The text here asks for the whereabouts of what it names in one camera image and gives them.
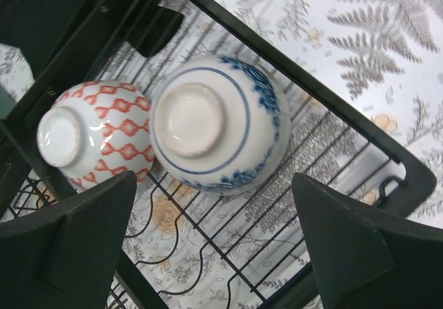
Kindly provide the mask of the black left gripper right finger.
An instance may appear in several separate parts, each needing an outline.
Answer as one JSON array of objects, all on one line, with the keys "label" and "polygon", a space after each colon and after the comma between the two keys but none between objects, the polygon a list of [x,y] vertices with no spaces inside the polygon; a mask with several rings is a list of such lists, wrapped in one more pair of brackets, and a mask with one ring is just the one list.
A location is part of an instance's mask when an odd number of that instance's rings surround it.
[{"label": "black left gripper right finger", "polygon": [[293,198],[324,308],[441,308],[442,230],[296,173]]}]

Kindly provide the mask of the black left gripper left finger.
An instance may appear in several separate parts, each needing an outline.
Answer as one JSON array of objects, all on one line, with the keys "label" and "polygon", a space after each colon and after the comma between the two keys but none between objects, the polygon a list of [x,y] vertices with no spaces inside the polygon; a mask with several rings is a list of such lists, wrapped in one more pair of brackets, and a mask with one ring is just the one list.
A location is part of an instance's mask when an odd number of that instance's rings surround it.
[{"label": "black left gripper left finger", "polygon": [[104,308],[136,193],[132,171],[1,223],[2,308]]}]

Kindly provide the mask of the white red patterned bowl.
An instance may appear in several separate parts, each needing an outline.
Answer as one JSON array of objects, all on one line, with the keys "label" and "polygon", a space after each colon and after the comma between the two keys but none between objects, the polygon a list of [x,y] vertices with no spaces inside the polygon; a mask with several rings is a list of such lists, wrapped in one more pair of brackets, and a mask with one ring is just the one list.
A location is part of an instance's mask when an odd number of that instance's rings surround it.
[{"label": "white red patterned bowl", "polygon": [[42,116],[36,142],[43,160],[79,191],[129,170],[142,182],[155,160],[150,102],[127,82],[80,83]]}]

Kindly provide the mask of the white blue patterned bowl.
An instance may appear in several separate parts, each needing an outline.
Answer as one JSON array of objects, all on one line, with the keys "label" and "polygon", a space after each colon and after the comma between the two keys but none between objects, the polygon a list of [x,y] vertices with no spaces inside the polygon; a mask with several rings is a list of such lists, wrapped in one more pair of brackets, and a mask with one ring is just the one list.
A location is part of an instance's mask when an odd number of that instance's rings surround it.
[{"label": "white blue patterned bowl", "polygon": [[199,191],[236,195],[263,184],[290,135],[283,86],[233,56],[191,59],[152,96],[154,154],[171,176]]}]

